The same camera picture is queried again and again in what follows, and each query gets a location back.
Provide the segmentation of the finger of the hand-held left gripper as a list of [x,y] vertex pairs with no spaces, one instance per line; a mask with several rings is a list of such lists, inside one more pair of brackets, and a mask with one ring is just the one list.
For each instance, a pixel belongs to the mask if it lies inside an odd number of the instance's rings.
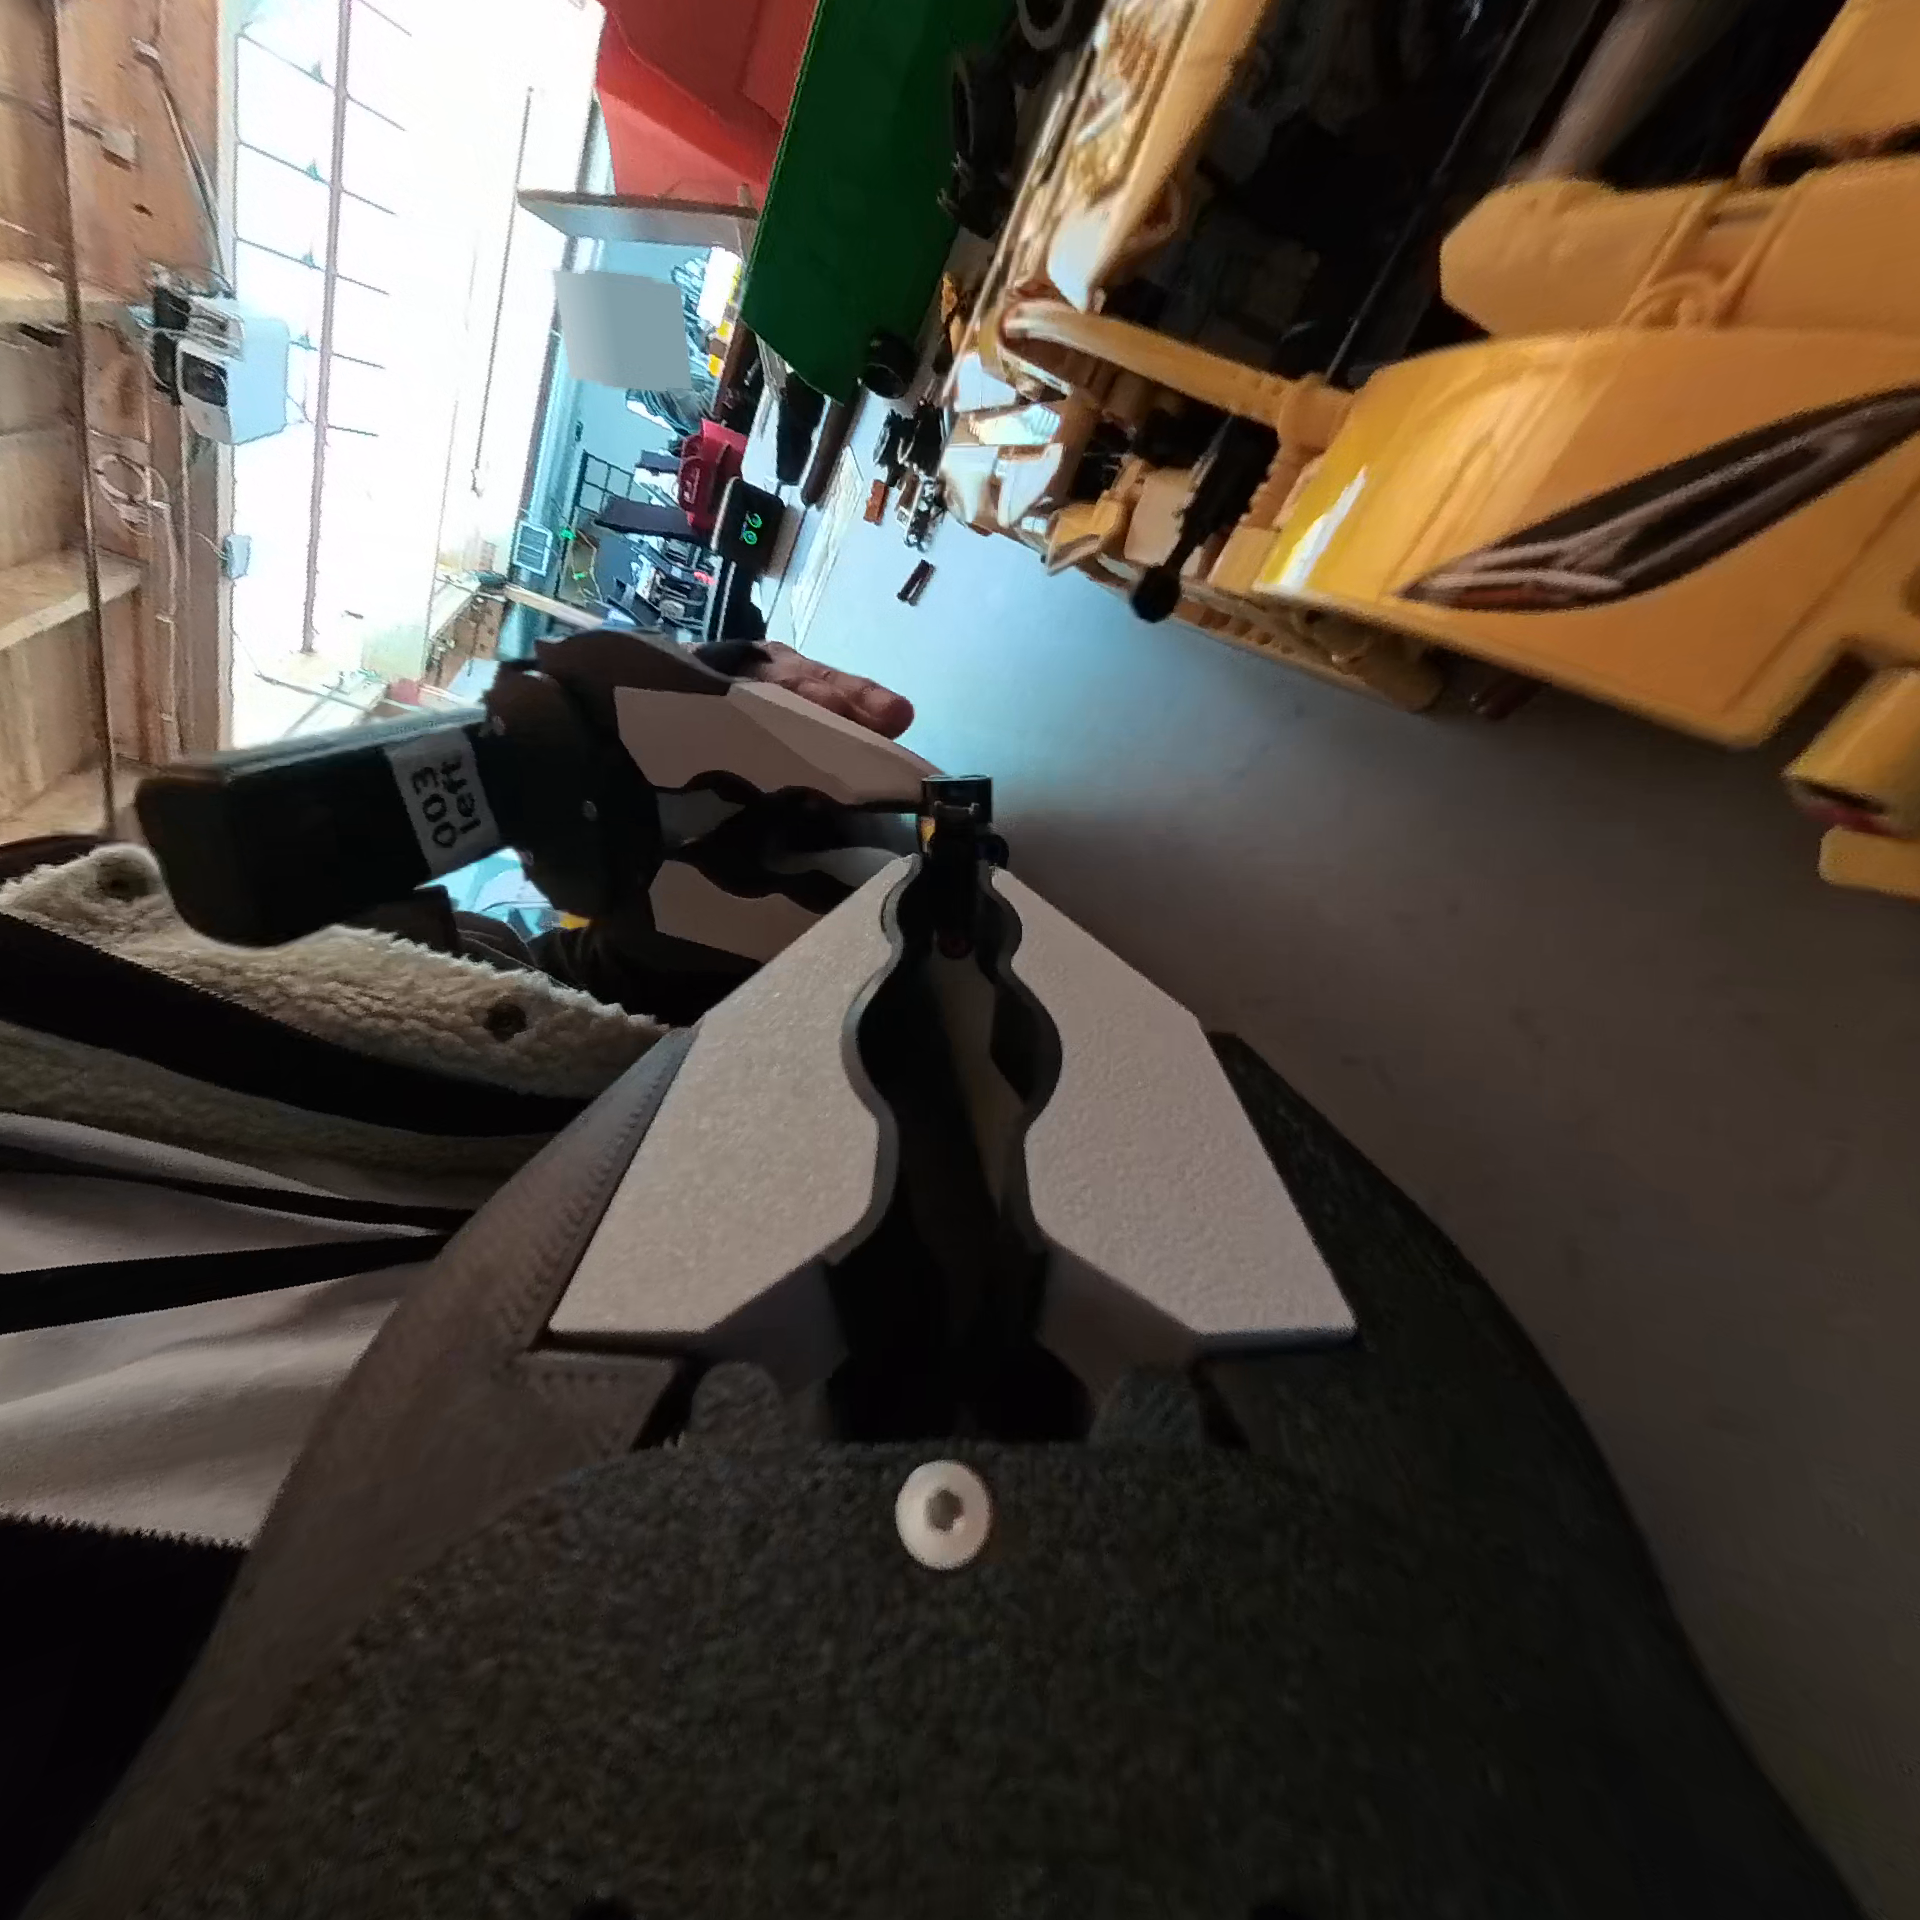
[[658,934],[762,964],[898,856],[898,816],[730,816],[661,853]]
[[725,693],[620,687],[620,743],[637,769],[686,794],[735,780],[847,809],[915,809],[940,765],[792,687],[729,681]]

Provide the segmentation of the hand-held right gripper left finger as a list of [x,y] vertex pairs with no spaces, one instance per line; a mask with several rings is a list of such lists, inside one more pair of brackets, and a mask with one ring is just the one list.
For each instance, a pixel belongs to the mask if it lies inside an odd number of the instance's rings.
[[858,1028],[903,960],[915,874],[885,863],[691,1028],[547,1319],[555,1345],[842,1345],[829,1269],[898,1173]]

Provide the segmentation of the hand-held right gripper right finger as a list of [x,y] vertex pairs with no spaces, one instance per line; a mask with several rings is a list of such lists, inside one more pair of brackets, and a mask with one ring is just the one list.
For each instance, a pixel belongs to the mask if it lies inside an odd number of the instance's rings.
[[1022,1142],[1047,1349],[1332,1349],[1354,1335],[1196,1018],[1030,881],[1010,985],[1059,1065]]

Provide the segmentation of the small black yellow brick assembly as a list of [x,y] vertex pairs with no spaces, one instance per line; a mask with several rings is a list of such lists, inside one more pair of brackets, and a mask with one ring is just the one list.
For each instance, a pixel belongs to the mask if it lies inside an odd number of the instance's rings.
[[919,780],[915,853],[931,869],[1006,869],[1010,847],[994,826],[994,783],[981,773]]

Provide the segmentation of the pile of yellow black bricks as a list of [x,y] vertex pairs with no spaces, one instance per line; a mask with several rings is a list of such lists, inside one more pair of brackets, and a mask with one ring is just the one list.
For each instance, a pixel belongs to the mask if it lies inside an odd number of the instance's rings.
[[931,545],[947,520],[942,454],[947,415],[932,402],[915,402],[914,411],[890,411],[883,417],[862,520],[890,520],[914,552],[914,567],[897,595],[903,609],[915,609],[932,576]]

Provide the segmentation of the yellow toy brick car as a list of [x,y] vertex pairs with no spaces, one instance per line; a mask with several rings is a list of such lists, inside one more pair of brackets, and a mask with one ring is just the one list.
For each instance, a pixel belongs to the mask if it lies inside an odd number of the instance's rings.
[[1915,5],[1839,5],[1723,180],[1486,194],[1480,335],[1354,391],[1121,313],[1267,11],[1101,8],[956,344],[956,516],[1403,710],[1465,660],[1757,750],[1858,668],[1784,783],[1915,901]]

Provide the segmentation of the grey desk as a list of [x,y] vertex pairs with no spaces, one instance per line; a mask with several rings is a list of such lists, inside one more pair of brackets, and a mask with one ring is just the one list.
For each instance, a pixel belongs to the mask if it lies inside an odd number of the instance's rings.
[[1399,716],[956,527],[898,603],[869,454],[771,632],[898,687],[1047,901],[1440,1222],[1778,1787],[1915,1916],[1915,907],[1815,881],[1786,750]]

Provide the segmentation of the person's left hand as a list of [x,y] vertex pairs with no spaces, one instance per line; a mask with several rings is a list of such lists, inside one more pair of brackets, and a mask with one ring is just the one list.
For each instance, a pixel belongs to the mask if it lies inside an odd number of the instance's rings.
[[783,641],[748,645],[748,661],[740,670],[885,741],[898,741],[915,718],[915,705],[903,693],[807,660]]

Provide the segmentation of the black fleece-lined jacket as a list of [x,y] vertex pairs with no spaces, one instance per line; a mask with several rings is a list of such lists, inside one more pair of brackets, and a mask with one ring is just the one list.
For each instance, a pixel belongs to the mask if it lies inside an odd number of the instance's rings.
[[[148,847],[89,837],[6,845],[0,934],[6,1114],[463,1188],[473,1213],[667,1032],[565,973],[587,934],[527,943],[425,892],[371,926],[222,949]],[[6,1518],[6,1916],[148,1746],[249,1545]]]

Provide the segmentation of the small device with green display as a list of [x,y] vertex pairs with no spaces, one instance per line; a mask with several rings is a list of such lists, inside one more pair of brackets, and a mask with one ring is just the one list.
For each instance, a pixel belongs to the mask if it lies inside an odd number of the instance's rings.
[[789,500],[730,475],[716,504],[708,559],[716,586],[756,580],[777,567]]

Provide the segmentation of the dark red bag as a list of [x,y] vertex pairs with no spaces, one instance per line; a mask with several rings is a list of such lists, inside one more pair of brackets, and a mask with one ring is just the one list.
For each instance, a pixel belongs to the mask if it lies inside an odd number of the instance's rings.
[[676,454],[676,504],[698,539],[708,539],[725,489],[744,463],[748,437],[718,417],[700,417]]

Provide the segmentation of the bright tall window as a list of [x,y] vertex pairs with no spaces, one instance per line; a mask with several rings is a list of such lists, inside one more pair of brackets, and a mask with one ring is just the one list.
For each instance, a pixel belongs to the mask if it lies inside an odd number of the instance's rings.
[[287,423],[230,461],[230,733],[371,718],[489,645],[599,5],[222,5],[230,253],[287,329]]

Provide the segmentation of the white shirt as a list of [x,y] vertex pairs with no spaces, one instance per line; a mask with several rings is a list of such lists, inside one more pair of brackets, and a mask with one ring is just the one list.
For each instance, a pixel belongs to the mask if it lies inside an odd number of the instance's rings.
[[6,1114],[6,1518],[247,1545],[463,1188]]

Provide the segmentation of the red plastic bin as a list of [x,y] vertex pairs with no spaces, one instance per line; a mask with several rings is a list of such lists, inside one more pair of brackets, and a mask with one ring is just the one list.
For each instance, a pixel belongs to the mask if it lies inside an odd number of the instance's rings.
[[815,0],[605,0],[595,100],[620,196],[762,205]]

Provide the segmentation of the grey wall box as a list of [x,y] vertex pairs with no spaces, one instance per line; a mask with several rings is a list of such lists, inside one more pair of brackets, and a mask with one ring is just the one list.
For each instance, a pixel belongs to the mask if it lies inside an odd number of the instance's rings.
[[222,294],[152,294],[154,391],[205,442],[259,442],[287,423],[287,323]]

